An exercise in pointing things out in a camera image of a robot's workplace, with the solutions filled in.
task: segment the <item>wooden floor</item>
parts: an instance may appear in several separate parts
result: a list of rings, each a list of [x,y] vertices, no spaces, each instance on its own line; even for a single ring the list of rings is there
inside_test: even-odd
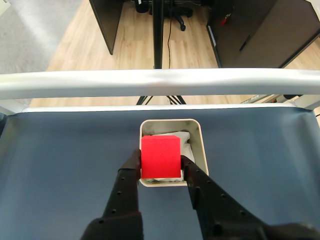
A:
[[[191,18],[184,18],[186,30],[181,31],[172,20],[171,69],[217,68],[217,62],[206,29],[209,10],[191,3]],[[169,66],[167,39],[170,20],[164,21],[163,63]],[[83,0],[47,68],[48,71],[153,69],[152,16],[138,13],[133,2],[123,5],[113,55],[110,55],[89,4]],[[312,43],[287,68],[320,70],[320,40]],[[183,96],[187,104],[240,103],[252,95]],[[138,97],[82,97],[33,99],[31,107],[115,106],[135,105]],[[154,97],[149,104],[170,104],[166,97]]]

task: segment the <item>white frame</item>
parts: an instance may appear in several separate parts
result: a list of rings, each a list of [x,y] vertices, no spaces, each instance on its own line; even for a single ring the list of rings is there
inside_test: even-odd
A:
[[[293,104],[28,107],[15,99],[171,95],[303,94]],[[0,75],[0,112],[116,111],[320,106],[320,71],[272,68],[29,72]]]

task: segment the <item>black cable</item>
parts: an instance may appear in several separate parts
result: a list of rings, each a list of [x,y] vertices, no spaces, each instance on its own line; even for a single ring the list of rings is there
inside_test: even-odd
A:
[[[150,102],[150,100],[153,98],[154,96],[151,96],[150,98],[149,98],[149,100],[145,103],[145,105],[148,105],[148,103]]]
[[[171,37],[171,23],[172,23],[172,16],[170,14],[170,30],[169,30],[169,37],[168,37],[169,69],[170,69],[170,64],[171,64],[171,55],[170,55],[170,46],[169,46],[169,41],[170,41],[170,37]]]

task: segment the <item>gray carpet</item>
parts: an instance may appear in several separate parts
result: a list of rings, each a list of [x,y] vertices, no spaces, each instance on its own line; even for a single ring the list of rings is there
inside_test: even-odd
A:
[[[0,16],[0,74],[45,71],[81,0],[9,0]]]

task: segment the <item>red object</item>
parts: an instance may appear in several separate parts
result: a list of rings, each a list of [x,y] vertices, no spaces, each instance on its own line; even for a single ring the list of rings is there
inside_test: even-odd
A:
[[[222,22],[220,22],[220,25],[224,26],[227,23],[227,21],[228,21],[228,18],[223,19]]]
[[[144,136],[141,139],[141,178],[180,178],[180,138]]]

